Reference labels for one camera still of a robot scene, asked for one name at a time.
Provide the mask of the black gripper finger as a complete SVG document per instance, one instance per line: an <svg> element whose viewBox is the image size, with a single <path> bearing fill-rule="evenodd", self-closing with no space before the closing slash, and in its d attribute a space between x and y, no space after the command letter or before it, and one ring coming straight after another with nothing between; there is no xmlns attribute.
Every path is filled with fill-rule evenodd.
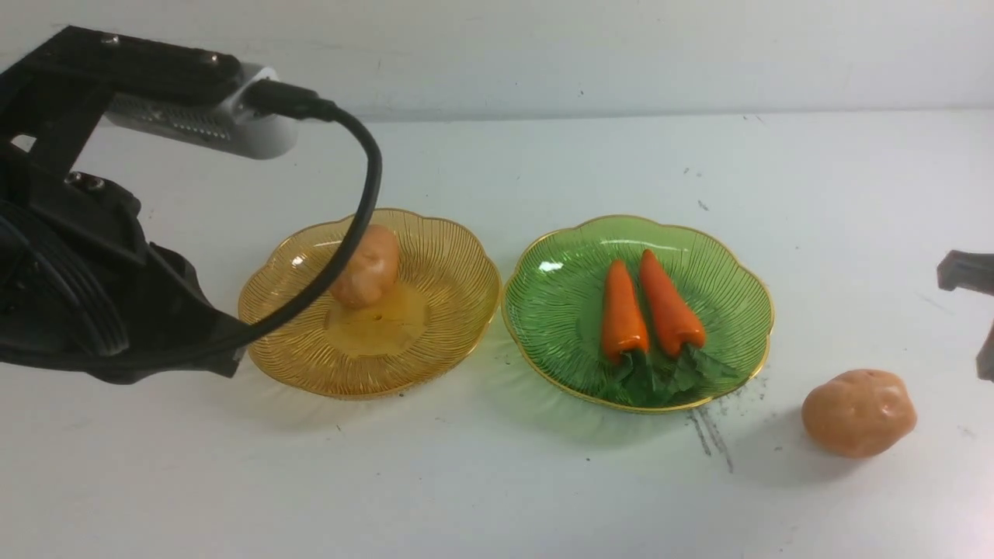
<svg viewBox="0 0 994 559"><path fill-rule="evenodd" d="M952 250L937 266L937 284L942 290L975 291L993 297L993 254ZM975 358L980 380L993 382L993 323Z"/></svg>

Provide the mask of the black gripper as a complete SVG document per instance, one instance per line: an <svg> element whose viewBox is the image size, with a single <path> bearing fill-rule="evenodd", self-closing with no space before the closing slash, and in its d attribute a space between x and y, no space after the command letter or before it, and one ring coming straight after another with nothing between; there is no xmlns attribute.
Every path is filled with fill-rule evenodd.
<svg viewBox="0 0 994 559"><path fill-rule="evenodd" d="M131 191L2 149L2 362L131 385L166 371L231 378L246 325L196 268L147 241Z"/></svg>

